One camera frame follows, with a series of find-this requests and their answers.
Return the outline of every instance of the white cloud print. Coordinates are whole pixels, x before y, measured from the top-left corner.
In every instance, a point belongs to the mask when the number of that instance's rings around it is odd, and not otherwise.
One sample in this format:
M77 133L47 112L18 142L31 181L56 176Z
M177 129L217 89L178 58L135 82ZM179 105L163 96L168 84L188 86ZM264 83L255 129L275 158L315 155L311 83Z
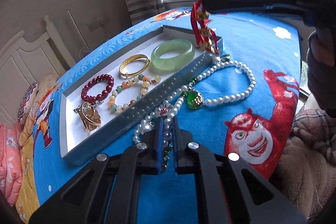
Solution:
M282 27L273 28L273 31L275 32L275 35L279 38L291 39L292 37L291 33L287 29Z

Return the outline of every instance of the electrical outlet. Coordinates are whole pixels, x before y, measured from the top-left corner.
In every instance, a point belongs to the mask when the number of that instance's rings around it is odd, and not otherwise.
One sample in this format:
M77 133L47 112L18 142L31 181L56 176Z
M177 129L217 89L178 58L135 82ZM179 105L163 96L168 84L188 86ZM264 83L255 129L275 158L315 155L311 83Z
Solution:
M90 32L93 32L97 30L99 27L105 25L108 22L107 17L105 15L102 15L101 17L98 17L97 19L90 22L87 27L89 28Z

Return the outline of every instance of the red bead bracelet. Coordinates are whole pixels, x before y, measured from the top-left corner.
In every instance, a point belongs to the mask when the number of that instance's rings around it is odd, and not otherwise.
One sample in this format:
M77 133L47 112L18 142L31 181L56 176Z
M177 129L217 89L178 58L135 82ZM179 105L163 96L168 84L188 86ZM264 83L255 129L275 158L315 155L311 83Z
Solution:
M87 95L88 90L101 81L108 82L106 89L103 90L101 94L99 93L97 96ZM93 78L92 81L90 81L89 83L87 83L87 85L84 86L84 88L82 89L81 98L83 101L88 103L94 103L97 100L102 101L109 95L109 92L112 91L113 85L114 85L114 79L112 75L98 75L96 78Z

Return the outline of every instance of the pink blanket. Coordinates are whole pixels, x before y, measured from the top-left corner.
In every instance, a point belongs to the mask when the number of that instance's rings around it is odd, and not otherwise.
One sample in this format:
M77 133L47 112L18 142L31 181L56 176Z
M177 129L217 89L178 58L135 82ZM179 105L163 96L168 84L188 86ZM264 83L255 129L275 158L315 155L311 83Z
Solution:
M22 185L20 148L17 141L21 131L18 122L10 130L0 123L0 190L11 206L14 206Z

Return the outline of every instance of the green jade bangle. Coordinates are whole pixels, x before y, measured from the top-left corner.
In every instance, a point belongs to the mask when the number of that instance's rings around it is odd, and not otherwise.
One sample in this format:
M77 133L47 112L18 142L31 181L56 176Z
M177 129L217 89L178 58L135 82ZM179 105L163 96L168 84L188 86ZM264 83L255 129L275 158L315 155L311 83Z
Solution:
M172 58L160 58L163 54L174 50L180 50L183 53ZM152 51L151 63L160 70L178 70L187 65L194 56L193 44L185 39L173 39L161 43Z

